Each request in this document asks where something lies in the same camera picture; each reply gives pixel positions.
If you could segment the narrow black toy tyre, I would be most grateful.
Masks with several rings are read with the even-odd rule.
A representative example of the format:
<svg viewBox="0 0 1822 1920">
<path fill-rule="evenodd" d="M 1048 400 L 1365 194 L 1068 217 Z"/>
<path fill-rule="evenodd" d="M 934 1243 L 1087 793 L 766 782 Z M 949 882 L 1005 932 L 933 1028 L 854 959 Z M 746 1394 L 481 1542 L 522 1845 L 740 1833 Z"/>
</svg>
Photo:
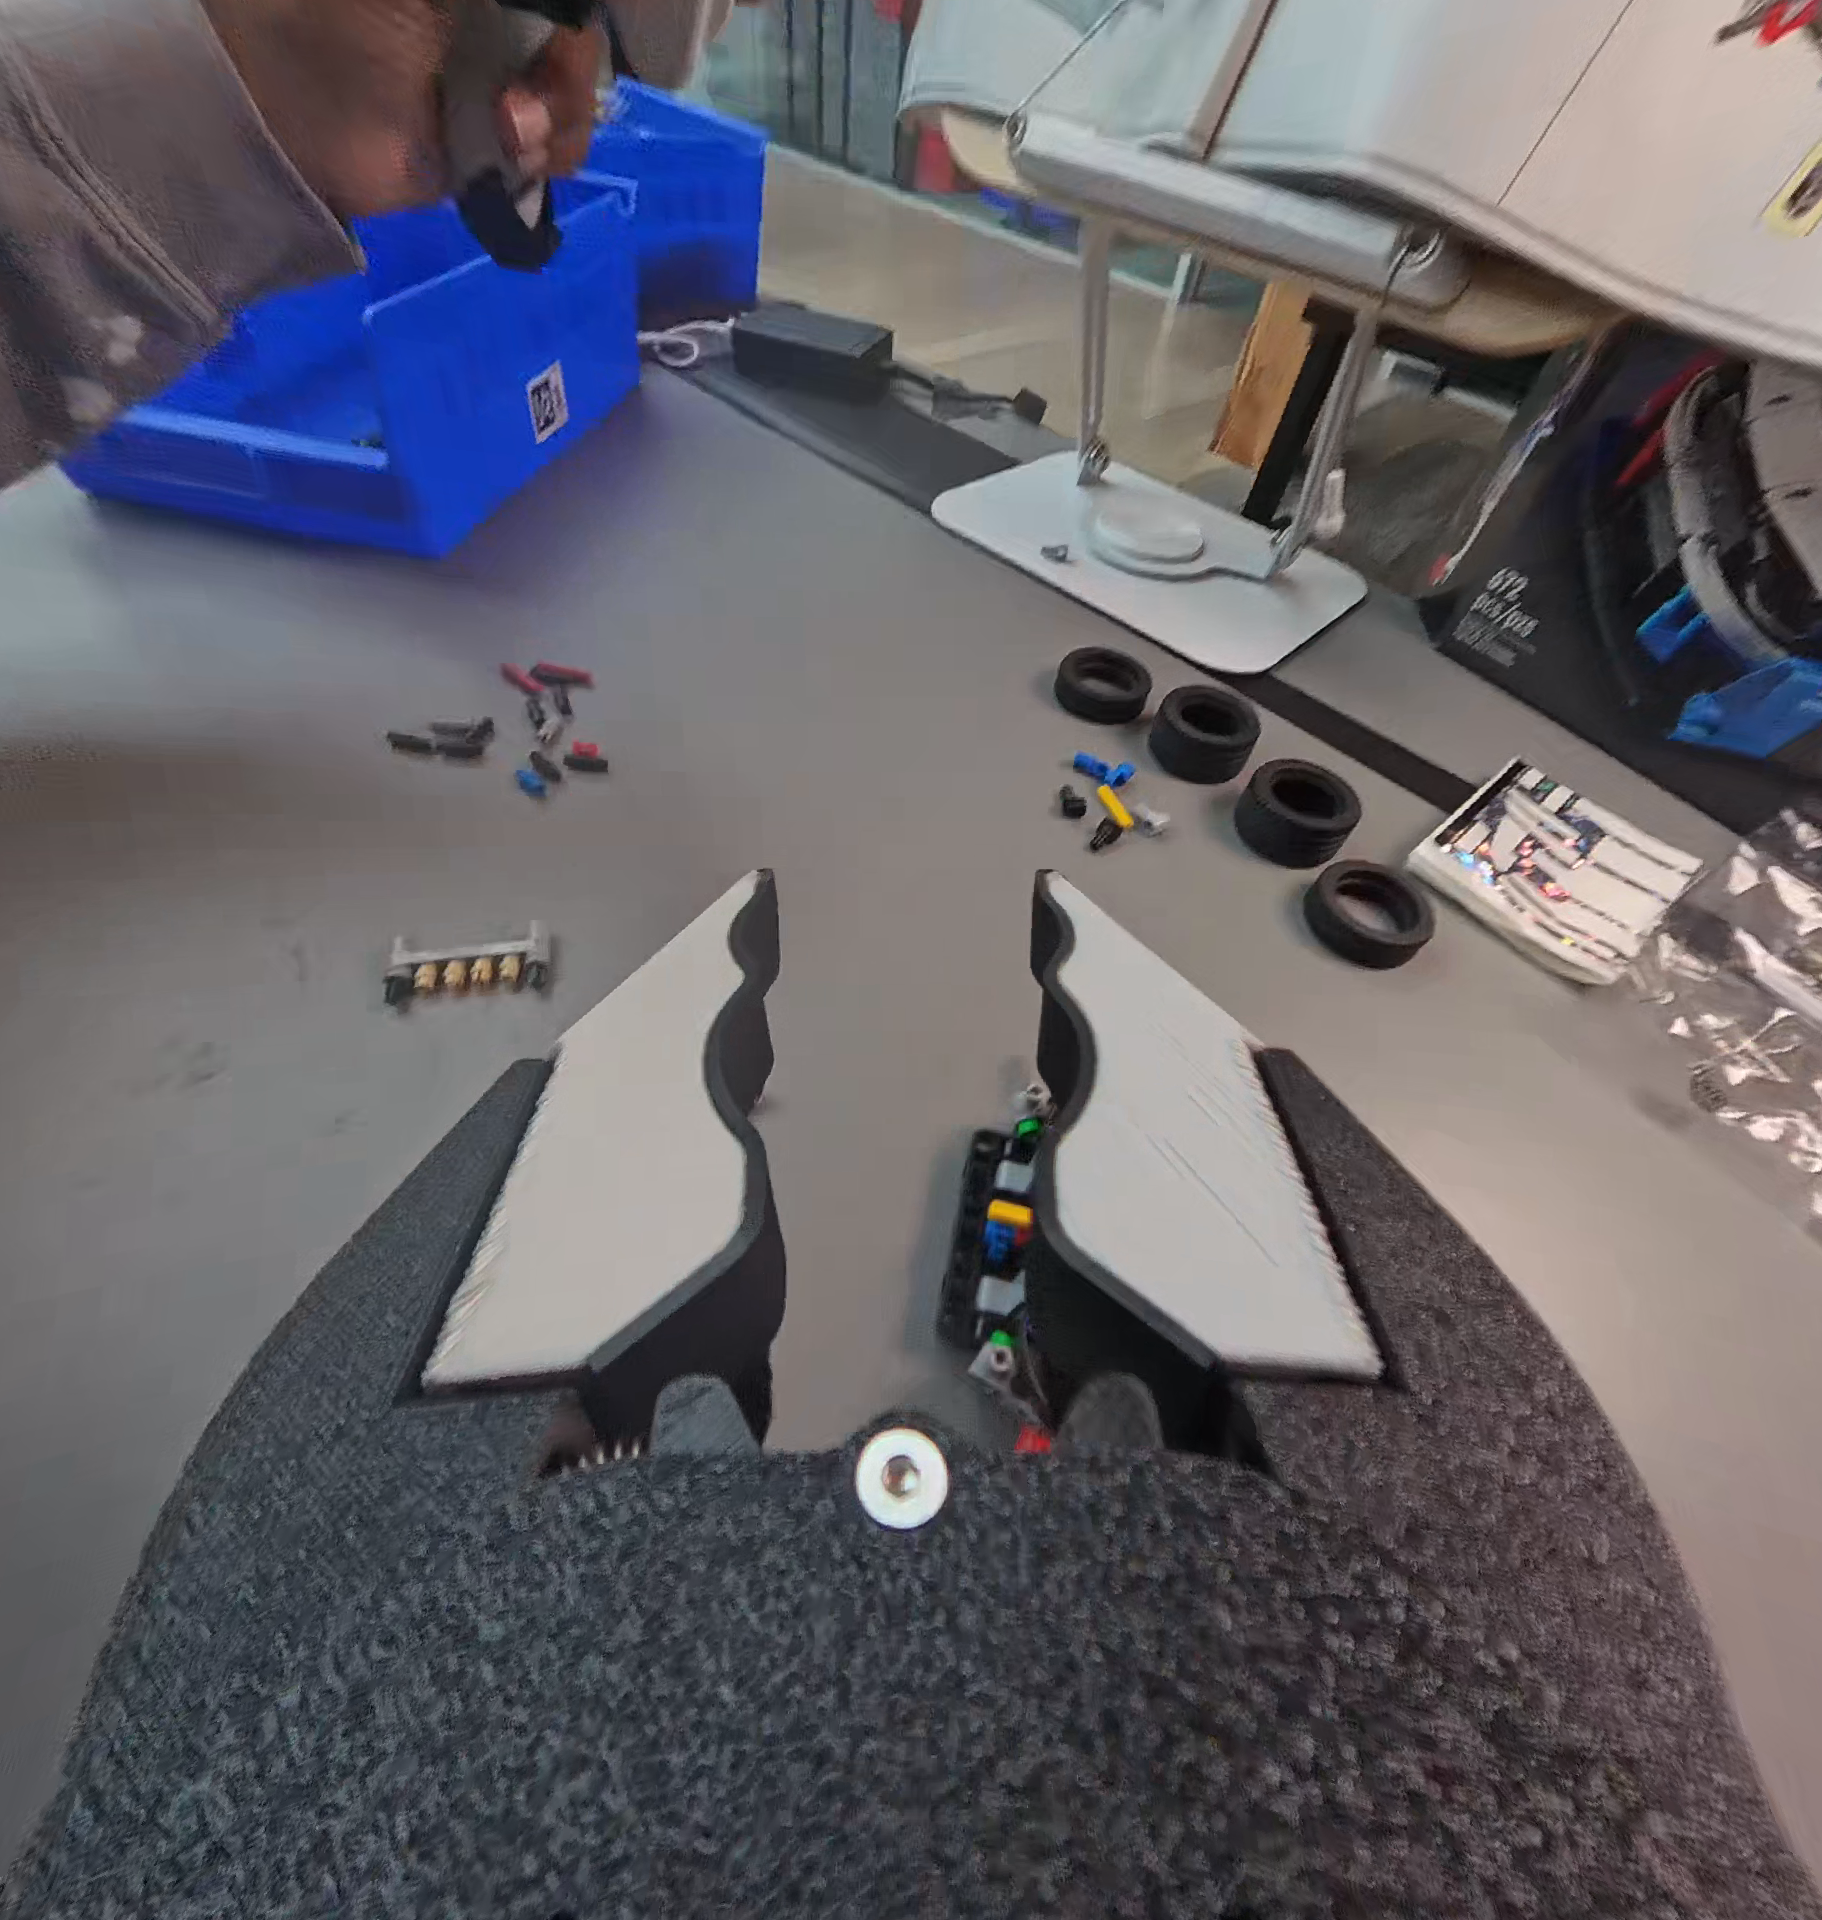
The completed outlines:
<svg viewBox="0 0 1822 1920">
<path fill-rule="evenodd" d="M 1433 938 L 1433 909 L 1404 871 L 1367 860 L 1331 862 L 1302 896 L 1309 935 L 1354 968 L 1408 967 Z"/>
<path fill-rule="evenodd" d="M 1073 717 L 1123 729 L 1138 722 L 1152 691 L 1149 668 L 1119 650 L 1081 644 L 1059 659 L 1053 696 Z"/>
</svg>

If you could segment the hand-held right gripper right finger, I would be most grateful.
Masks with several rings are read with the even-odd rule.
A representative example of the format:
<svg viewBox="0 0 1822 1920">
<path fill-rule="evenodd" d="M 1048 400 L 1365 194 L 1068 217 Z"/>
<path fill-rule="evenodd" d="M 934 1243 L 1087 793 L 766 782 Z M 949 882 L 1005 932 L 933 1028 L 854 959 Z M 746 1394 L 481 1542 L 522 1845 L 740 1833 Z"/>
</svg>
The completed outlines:
<svg viewBox="0 0 1822 1920">
<path fill-rule="evenodd" d="M 1064 875 L 1031 887 L 1040 989 L 1028 1335 L 1057 1404 L 1138 1379 L 1231 1449 L 1251 1382 L 1382 1387 L 1382 1336 L 1266 1049 Z"/>
</svg>

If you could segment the person's left hand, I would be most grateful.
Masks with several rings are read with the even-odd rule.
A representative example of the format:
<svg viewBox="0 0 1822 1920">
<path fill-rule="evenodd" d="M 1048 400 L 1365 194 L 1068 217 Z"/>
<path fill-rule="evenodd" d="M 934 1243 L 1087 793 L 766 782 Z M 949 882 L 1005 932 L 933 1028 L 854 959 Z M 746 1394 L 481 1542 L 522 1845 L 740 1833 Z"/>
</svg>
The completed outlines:
<svg viewBox="0 0 1822 1920">
<path fill-rule="evenodd" d="M 451 7 L 435 2 L 206 2 L 252 106 L 331 217 L 347 222 L 443 197 L 443 63 Z M 611 41 L 555 29 L 493 93 L 493 145 L 519 186 L 587 156 Z"/>
</svg>

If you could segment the person's left forearm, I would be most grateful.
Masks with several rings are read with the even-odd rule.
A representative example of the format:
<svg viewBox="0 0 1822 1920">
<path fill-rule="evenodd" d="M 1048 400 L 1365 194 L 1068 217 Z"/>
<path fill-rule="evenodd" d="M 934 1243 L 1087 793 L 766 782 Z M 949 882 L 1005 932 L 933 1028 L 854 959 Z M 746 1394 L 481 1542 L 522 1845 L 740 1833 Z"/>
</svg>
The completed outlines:
<svg viewBox="0 0 1822 1920">
<path fill-rule="evenodd" d="M 0 2 L 0 493 L 358 262 L 202 5 Z"/>
</svg>

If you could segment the grey toy beam with pins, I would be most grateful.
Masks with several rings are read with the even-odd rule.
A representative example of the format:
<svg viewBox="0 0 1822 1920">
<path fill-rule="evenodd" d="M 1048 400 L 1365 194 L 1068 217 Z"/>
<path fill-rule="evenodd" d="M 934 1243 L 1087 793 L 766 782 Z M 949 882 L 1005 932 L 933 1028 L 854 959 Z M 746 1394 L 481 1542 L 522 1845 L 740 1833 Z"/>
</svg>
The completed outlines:
<svg viewBox="0 0 1822 1920">
<path fill-rule="evenodd" d="M 395 937 L 380 977 L 380 1000 L 389 1011 L 429 999 L 481 995 L 544 995 L 555 968 L 553 932 L 532 921 L 519 935 L 480 943 L 415 943 Z"/>
</svg>

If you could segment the clear plastic bag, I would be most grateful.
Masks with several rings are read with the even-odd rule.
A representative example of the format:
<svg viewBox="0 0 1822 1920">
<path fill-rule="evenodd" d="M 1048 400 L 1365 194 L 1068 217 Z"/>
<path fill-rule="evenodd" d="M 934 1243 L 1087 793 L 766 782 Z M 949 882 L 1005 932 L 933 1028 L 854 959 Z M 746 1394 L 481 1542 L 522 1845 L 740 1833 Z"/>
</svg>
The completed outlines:
<svg viewBox="0 0 1822 1920">
<path fill-rule="evenodd" d="M 1631 983 L 1682 1061 L 1690 1111 L 1822 1233 L 1822 797 L 1704 871 Z"/>
</svg>

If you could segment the toy car set box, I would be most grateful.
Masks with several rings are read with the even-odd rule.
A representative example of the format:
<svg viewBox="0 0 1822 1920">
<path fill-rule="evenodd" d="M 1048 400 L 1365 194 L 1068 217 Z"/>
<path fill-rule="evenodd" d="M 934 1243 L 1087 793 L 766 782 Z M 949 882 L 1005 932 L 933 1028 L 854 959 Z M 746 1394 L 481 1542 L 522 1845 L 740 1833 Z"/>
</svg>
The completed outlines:
<svg viewBox="0 0 1822 1920">
<path fill-rule="evenodd" d="M 1822 375 L 1620 325 L 1530 403 L 1433 644 L 1720 826 L 1822 810 Z"/>
</svg>

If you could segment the blue storage bin white label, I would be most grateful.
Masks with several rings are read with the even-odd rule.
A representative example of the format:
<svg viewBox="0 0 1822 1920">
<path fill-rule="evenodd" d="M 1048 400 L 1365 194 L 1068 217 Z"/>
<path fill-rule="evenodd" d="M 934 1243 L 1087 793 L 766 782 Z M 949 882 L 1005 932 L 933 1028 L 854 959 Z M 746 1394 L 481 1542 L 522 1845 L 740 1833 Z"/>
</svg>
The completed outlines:
<svg viewBox="0 0 1822 1920">
<path fill-rule="evenodd" d="M 420 558 L 455 551 L 639 384 L 634 186 L 555 186 L 540 272 L 448 208 L 362 222 L 365 267 L 241 310 L 64 457 L 96 498 Z"/>
</svg>

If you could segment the black power adapter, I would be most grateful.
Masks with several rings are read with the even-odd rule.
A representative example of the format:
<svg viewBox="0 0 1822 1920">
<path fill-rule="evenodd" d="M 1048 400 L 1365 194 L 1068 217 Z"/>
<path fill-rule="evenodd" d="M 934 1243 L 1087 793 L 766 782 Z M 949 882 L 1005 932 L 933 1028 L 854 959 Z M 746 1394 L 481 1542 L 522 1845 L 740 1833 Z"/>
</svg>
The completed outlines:
<svg viewBox="0 0 1822 1920">
<path fill-rule="evenodd" d="M 896 339 L 880 323 L 771 302 L 731 321 L 731 368 L 759 387 L 876 403 L 896 382 Z"/>
</svg>

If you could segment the wide black toy tyre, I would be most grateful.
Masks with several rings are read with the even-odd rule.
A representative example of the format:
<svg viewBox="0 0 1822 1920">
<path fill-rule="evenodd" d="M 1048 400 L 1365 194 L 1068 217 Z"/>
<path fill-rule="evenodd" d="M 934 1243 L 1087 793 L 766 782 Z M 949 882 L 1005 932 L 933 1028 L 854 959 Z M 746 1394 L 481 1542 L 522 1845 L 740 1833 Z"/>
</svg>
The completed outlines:
<svg viewBox="0 0 1822 1920">
<path fill-rule="evenodd" d="M 1249 763 L 1263 732 L 1258 706 L 1216 683 L 1175 688 L 1158 706 L 1147 748 L 1172 777 L 1225 785 Z"/>
<path fill-rule="evenodd" d="M 1263 763 L 1235 801 L 1236 838 L 1265 862 L 1294 871 L 1331 863 L 1358 818 L 1353 785 L 1302 759 Z"/>
</svg>

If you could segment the grey desk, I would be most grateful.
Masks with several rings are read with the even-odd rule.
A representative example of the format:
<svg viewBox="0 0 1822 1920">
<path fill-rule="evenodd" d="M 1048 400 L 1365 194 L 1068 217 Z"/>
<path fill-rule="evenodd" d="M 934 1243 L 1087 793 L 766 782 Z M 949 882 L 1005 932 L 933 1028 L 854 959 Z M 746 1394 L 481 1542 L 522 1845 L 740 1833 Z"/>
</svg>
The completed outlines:
<svg viewBox="0 0 1822 1920">
<path fill-rule="evenodd" d="M 651 371 L 448 563 L 0 495 L 0 1874 L 208 1417 L 515 1059 L 749 867 L 781 971 L 761 1130 L 775 1440 L 955 1423 L 955 1160 L 1031 1074 L 1035 867 L 1294 1049 L 1495 1260 L 1632 1454 L 1822 1885 L 1822 1236 L 1690 1111 L 1650 1008 L 1462 914 L 1362 972 L 1220 791 L 1091 854 L 1049 808 L 1081 643 L 1194 675 Z M 607 779 L 530 804 L 382 732 L 594 675 Z M 395 937 L 532 921 L 544 995 L 380 1000 Z"/>
</svg>

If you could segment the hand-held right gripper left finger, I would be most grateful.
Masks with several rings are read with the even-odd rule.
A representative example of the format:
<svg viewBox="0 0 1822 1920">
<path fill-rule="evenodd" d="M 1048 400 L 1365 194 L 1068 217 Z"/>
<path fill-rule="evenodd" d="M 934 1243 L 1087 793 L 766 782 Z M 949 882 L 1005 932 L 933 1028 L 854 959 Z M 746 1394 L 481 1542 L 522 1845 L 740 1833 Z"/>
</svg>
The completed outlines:
<svg viewBox="0 0 1822 1920">
<path fill-rule="evenodd" d="M 570 1393 L 627 1443 L 667 1389 L 714 1379 L 766 1437 L 786 1251 L 755 1116 L 777 972 L 775 871 L 751 867 L 560 1033 L 420 1336 L 420 1397 Z"/>
</svg>

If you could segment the shiny sticker sheet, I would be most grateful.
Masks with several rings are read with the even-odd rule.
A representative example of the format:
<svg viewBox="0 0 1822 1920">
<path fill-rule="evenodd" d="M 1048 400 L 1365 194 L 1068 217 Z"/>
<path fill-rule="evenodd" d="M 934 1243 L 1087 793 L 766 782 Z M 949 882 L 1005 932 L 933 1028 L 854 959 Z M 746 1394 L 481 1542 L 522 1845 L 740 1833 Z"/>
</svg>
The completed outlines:
<svg viewBox="0 0 1822 1920">
<path fill-rule="evenodd" d="M 1406 852 L 1404 870 L 1542 971 L 1608 989 L 1706 865 L 1512 759 Z"/>
</svg>

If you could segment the black toy chassis assembly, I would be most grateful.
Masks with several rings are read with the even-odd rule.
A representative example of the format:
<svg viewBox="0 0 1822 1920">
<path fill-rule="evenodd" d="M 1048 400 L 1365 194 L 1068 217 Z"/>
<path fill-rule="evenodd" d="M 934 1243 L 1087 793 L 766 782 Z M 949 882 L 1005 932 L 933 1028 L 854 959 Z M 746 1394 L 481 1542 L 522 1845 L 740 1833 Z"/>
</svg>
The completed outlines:
<svg viewBox="0 0 1822 1920">
<path fill-rule="evenodd" d="M 1028 1280 L 1038 1228 L 1031 1187 L 1053 1113 L 1049 1090 L 1031 1080 L 1017 1090 L 1007 1127 L 970 1133 L 934 1312 L 941 1343 L 1015 1420 L 1017 1454 L 1049 1453 L 1057 1427 Z"/>
</svg>

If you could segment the pile of small connector pins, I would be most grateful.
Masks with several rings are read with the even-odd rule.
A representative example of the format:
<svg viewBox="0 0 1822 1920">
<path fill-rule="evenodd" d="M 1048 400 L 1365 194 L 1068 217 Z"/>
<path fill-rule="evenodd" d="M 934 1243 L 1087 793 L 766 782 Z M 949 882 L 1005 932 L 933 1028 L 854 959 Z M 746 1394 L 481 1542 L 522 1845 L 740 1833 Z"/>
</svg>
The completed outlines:
<svg viewBox="0 0 1822 1920">
<path fill-rule="evenodd" d="M 385 729 L 385 751 L 459 770 L 496 767 L 530 804 L 547 804 L 570 779 L 611 776 L 611 757 L 578 732 L 577 696 L 594 690 L 589 671 L 533 659 L 504 662 L 496 676 L 515 699 L 511 720 L 500 722 L 493 711 L 477 711 Z"/>
</svg>

